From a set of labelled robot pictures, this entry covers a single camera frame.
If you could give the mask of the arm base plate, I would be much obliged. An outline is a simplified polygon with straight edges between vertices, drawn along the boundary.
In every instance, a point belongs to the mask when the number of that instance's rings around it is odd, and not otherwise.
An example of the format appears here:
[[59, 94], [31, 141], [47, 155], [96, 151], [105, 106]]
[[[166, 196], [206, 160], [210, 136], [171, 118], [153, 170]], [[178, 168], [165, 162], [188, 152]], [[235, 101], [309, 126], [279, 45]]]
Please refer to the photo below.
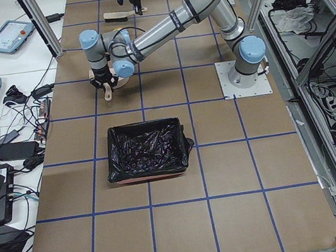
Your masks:
[[242, 75], [236, 71], [235, 61], [215, 63], [215, 69], [224, 99], [238, 99], [273, 93], [262, 65], [252, 75]]

